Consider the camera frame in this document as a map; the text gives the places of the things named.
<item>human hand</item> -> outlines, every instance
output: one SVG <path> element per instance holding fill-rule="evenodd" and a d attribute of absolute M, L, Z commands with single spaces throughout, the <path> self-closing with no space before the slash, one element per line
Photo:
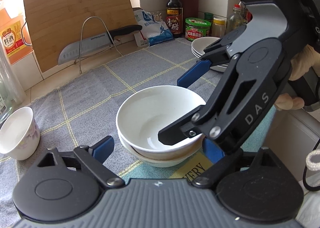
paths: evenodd
<path fill-rule="evenodd" d="M 290 81 L 301 78 L 311 67 L 320 76 L 320 54 L 309 45 L 306 45 L 301 52 L 293 57 L 291 65 L 292 73 L 289 78 Z M 298 110 L 304 107 L 304 101 L 301 97 L 291 97 L 289 94 L 282 94 L 279 95 L 274 105 L 278 110 Z"/>

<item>knife handle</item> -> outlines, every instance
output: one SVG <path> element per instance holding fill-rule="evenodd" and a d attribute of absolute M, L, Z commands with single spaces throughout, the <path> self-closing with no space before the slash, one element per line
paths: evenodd
<path fill-rule="evenodd" d="M 111 30 L 109 32 L 112 39 L 114 40 L 116 36 L 123 36 L 123 35 L 130 34 L 134 31 L 140 31 L 140 30 L 142 30 L 141 25 L 129 25 L 119 29 Z"/>

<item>cooking wine bottle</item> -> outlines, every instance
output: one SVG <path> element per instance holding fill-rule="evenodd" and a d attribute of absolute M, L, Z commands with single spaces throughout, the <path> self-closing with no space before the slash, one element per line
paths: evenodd
<path fill-rule="evenodd" d="M 169 0 L 167 3 L 166 24 L 174 38 L 182 35 L 182 3 L 180 0 Z"/>

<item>blue gripper pad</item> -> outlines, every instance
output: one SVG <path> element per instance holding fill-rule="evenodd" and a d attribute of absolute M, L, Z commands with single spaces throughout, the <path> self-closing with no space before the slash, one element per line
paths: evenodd
<path fill-rule="evenodd" d="M 202 150 L 205 156 L 213 163 L 217 163 L 224 157 L 224 152 L 208 138 L 202 141 Z"/>
<path fill-rule="evenodd" d="M 115 142 L 113 138 L 107 136 L 90 148 L 92 149 L 92 156 L 103 164 L 111 153 L 113 153 L 114 147 Z"/>
<path fill-rule="evenodd" d="M 190 68 L 178 79 L 177 85 L 188 88 L 210 70 L 211 64 L 212 63 L 210 60 L 198 61 L 192 68 Z"/>

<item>yellow label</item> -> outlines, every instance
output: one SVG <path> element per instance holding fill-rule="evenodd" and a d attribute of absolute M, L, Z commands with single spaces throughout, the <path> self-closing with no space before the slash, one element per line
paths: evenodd
<path fill-rule="evenodd" d="M 179 9 L 175 9 L 175 10 L 167 9 L 167 15 L 179 15 Z"/>
<path fill-rule="evenodd" d="M 210 168 L 213 163 L 201 152 L 197 152 L 185 165 L 175 171 L 170 178 L 187 178 L 192 181 Z"/>
<path fill-rule="evenodd" d="M 1 40 L 8 57 L 26 47 L 21 38 L 21 23 L 15 22 L 0 32 Z"/>

